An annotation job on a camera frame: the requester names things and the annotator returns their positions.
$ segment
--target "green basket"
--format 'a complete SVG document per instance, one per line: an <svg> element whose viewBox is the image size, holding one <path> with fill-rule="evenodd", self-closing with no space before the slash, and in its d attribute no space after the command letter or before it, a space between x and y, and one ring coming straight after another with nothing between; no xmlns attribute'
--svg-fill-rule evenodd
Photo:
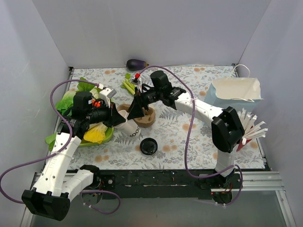
<svg viewBox="0 0 303 227"><path fill-rule="evenodd" d="M86 140L83 139L81 141L81 144L79 145L79 148L91 147L91 146L96 146L96 145L100 145L100 144L106 143L106 142L108 142L112 138L113 133L114 133L114 128L108 128L105 131L105 139L102 141L102 143L88 142L88 141L86 141Z"/></svg>

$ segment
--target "floral pattern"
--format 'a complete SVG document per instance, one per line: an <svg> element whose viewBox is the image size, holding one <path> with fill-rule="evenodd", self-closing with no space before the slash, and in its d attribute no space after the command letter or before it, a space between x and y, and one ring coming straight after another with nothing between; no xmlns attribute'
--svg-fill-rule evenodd
<svg viewBox="0 0 303 227"><path fill-rule="evenodd" d="M194 94L204 100L212 79L230 75L232 66L174 66L167 67L176 73ZM152 85L149 75L158 69L148 69L142 75L143 82ZM102 83L114 87L117 94L113 97L119 105L130 104L132 96L121 88L127 73L126 68L114 69L75 69L73 79L80 77L88 81ZM169 75L175 86L182 85ZM70 89L76 89L77 83L71 83ZM150 128L141 128L138 138L129 138L117 129L112 139L99 146L78 148L71 161L70 169L84 164L95 165L100 169L184 169L184 148L191 116L175 111L161 102L151 105L156 111L156 121ZM158 151L146 156L140 151L140 142L154 138L158 143ZM213 169L216 165L217 148L212 143L211 129L195 119L188 146L188 167L191 169ZM264 168L262 156L255 140L237 152L235 162L241 168Z"/></svg>

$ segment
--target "white paper cup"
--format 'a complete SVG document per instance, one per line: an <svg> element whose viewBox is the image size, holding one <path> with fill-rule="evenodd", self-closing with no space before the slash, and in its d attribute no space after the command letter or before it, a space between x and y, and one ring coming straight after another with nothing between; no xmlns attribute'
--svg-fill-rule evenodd
<svg viewBox="0 0 303 227"><path fill-rule="evenodd" d="M137 137L141 133L140 127L134 122L134 120L128 120L128 112L126 110L120 110L118 112L121 116L126 119L126 122L115 126L116 129L125 133L129 137Z"/></svg>

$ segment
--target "light blue bag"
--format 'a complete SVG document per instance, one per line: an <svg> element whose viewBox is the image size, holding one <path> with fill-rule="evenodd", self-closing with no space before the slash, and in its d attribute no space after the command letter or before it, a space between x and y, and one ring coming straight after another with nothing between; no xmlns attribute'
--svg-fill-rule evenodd
<svg viewBox="0 0 303 227"><path fill-rule="evenodd" d="M231 106L238 111L244 108L252 112L262 100L260 82L257 78L214 79L204 102L222 108Z"/></svg>

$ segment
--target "round black object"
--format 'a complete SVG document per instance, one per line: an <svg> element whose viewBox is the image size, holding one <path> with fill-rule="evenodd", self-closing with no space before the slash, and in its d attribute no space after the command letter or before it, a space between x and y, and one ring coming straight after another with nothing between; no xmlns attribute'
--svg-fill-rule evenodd
<svg viewBox="0 0 303 227"><path fill-rule="evenodd" d="M140 150L145 155L152 155L158 149L157 142L152 138L146 138L140 143Z"/></svg>

